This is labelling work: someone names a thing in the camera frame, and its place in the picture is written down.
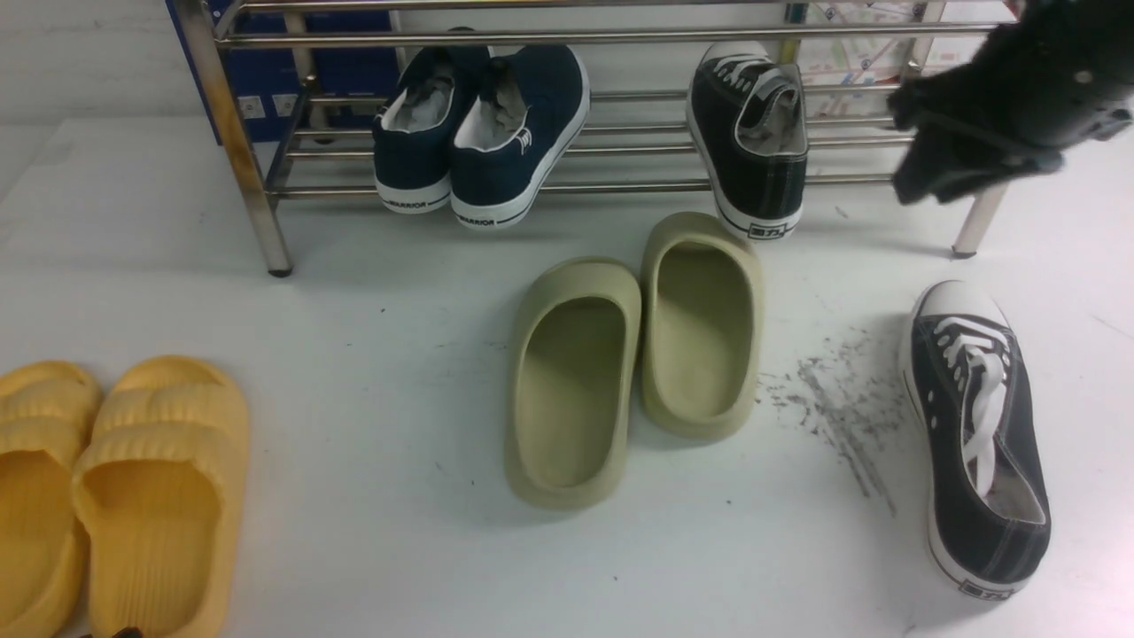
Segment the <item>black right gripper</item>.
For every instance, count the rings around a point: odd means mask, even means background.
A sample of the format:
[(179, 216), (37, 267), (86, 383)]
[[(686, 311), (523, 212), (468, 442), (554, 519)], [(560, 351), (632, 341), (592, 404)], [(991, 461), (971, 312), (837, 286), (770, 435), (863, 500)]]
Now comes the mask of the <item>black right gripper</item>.
[(902, 205), (1053, 175), (1060, 151), (1129, 130), (1132, 28), (1129, 1), (1029, 1), (968, 70), (904, 80), (887, 97), (895, 129), (949, 133), (913, 137), (891, 178)]

